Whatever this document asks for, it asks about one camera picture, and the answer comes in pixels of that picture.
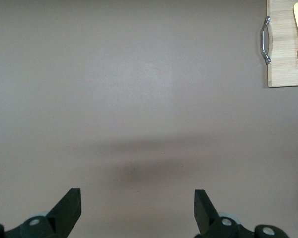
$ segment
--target screw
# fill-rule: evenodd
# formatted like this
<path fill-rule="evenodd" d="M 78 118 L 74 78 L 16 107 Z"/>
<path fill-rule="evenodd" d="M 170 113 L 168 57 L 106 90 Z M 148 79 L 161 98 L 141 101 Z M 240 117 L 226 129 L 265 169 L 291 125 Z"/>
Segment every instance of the screw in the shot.
<path fill-rule="evenodd" d="M 264 227 L 263 232 L 267 235 L 273 236 L 275 234 L 274 230 L 270 227 Z"/>
<path fill-rule="evenodd" d="M 223 224 L 223 225 L 226 225 L 226 226 L 231 226 L 231 225 L 232 225 L 232 222 L 231 222 L 229 219 L 224 218 L 224 219 L 222 220 L 222 224 Z"/>
<path fill-rule="evenodd" d="M 34 220 L 32 220 L 32 221 L 29 223 L 29 225 L 30 225 L 30 226 L 34 226 L 34 225 L 38 224 L 39 222 L 40 222 L 39 219 L 34 219 Z"/>

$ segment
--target wooden board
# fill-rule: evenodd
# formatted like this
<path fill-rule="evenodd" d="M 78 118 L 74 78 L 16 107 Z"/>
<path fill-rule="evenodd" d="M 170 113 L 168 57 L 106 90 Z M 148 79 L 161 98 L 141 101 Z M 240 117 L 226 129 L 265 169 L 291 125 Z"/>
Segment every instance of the wooden board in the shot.
<path fill-rule="evenodd" d="M 293 6 L 298 0 L 267 0 L 270 50 L 268 86 L 298 86 L 298 31 Z"/>

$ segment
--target metal handle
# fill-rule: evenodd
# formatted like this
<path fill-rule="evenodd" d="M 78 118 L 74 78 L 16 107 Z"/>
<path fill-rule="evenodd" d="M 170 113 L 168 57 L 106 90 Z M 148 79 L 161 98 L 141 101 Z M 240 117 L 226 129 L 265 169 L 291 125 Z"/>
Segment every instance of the metal handle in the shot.
<path fill-rule="evenodd" d="M 269 24 L 270 22 L 270 16 L 267 16 L 265 18 L 265 22 L 264 22 L 264 25 L 262 27 L 262 30 L 261 30 L 261 35 L 262 35 L 262 55 L 265 59 L 265 62 L 266 64 L 270 64 L 272 62 L 272 60 L 270 59 L 270 57 L 268 56 L 268 53 L 266 52 L 265 50 L 265 28 L 267 27 L 267 25 Z"/>

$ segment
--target gray surface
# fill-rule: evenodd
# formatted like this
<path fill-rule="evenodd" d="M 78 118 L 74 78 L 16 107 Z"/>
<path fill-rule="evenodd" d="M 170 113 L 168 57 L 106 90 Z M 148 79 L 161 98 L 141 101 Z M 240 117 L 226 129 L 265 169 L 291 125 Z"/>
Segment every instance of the gray surface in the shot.
<path fill-rule="evenodd" d="M 190 238 L 203 188 L 298 238 L 298 87 L 267 88 L 265 5 L 0 0 L 0 222 L 80 187 L 71 238 Z"/>

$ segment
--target light wood surface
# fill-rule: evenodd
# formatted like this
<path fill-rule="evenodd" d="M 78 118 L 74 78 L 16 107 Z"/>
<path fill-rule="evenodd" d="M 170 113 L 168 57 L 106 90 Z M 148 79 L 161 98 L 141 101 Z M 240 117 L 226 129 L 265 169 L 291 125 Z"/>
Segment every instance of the light wood surface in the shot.
<path fill-rule="evenodd" d="M 270 50 L 269 87 L 298 86 L 298 30 L 293 6 L 298 0 L 267 0 Z"/>

